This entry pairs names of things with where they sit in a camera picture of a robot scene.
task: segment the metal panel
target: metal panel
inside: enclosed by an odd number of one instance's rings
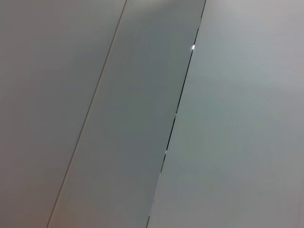
[[[303,227],[303,10],[206,2],[149,228]]]
[[[46,227],[124,0],[0,3],[0,227]]]
[[[51,228],[143,228],[204,1],[128,0]]]

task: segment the white panel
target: white panel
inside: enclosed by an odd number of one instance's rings
[[[303,12],[207,1],[149,228],[303,227]]]
[[[123,6],[1,1],[1,228],[46,227]]]
[[[129,0],[51,228],[144,228],[204,1]]]

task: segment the white surface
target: white surface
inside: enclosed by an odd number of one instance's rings
[[[303,11],[207,1],[150,228],[303,227]]]
[[[204,1],[128,0],[50,228],[144,228]]]
[[[1,228],[46,227],[123,5],[1,1]]]

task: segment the white wall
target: white wall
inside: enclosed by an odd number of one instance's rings
[[[206,2],[150,228],[304,227],[303,12]]]
[[[144,228],[204,1],[128,0],[50,228]]]
[[[1,1],[1,228],[46,227],[123,6]]]

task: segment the panel seam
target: panel seam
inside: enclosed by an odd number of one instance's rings
[[[57,197],[56,197],[54,206],[53,206],[53,208],[52,208],[50,217],[49,217],[49,219],[48,219],[46,228],[49,227],[50,222],[51,222],[51,220],[52,220],[52,217],[53,217],[53,214],[54,214],[54,211],[55,211],[55,208],[56,208],[56,205],[57,205],[57,202],[58,202],[60,193],[61,193],[62,188],[63,188],[63,185],[64,185],[64,183],[65,183],[65,181],[66,181],[66,178],[67,178],[67,174],[68,174],[68,172],[69,172],[69,169],[70,169],[70,167],[71,167],[72,160],[73,160],[74,155],[75,155],[75,151],[76,151],[76,149],[77,149],[77,147],[78,147],[78,145],[79,145],[79,141],[80,141],[80,138],[81,138],[81,135],[82,135],[82,131],[83,131],[84,126],[85,126],[85,124],[86,124],[86,121],[87,121],[87,119],[88,119],[88,115],[89,115],[89,112],[90,112],[90,110],[91,110],[92,103],[93,103],[94,98],[95,98],[95,96],[96,96],[97,90],[98,90],[98,88],[100,87],[100,84],[101,84],[101,82],[102,82],[103,72],[104,72],[106,63],[107,63],[107,61],[108,61],[108,59],[109,59],[109,56],[110,56],[110,53],[111,53],[111,50],[112,50],[112,47],[113,47],[113,44],[114,44],[114,40],[115,40],[115,38],[116,38],[116,34],[117,34],[117,31],[118,31],[118,28],[119,28],[119,26],[120,26],[120,24],[121,24],[121,19],[122,19],[122,16],[123,16],[123,13],[124,13],[124,9],[125,9],[126,4],[127,4],[127,0],[125,0],[124,5],[123,5],[122,12],[121,12],[121,14],[120,14],[120,16],[119,16],[119,20],[118,20],[118,22],[117,22],[117,26],[116,26],[116,29],[115,29],[115,32],[114,32],[114,35],[113,35],[111,44],[110,44],[109,50],[108,50],[107,55],[106,55],[106,58],[105,58],[104,65],[103,65],[103,67],[102,67],[102,70],[101,70],[100,76],[99,76],[99,78],[98,78],[98,81],[97,81],[95,90],[94,90],[94,92],[93,92],[93,96],[92,96],[92,99],[91,99],[91,101],[90,101],[90,105],[89,105],[88,110],[87,110],[87,112],[86,112],[85,119],[84,119],[83,124],[82,124],[82,126],[81,126],[81,129],[80,129],[80,132],[79,132],[79,135],[78,135],[78,138],[77,138],[77,141],[76,141],[76,144],[75,144],[73,153],[72,153],[71,158],[70,158],[70,161],[69,161],[69,163],[68,163],[68,166],[67,166],[65,175],[64,175],[64,177],[63,177],[61,186],[60,186],[60,188],[59,188],[59,191],[58,191],[58,194],[57,194]]]

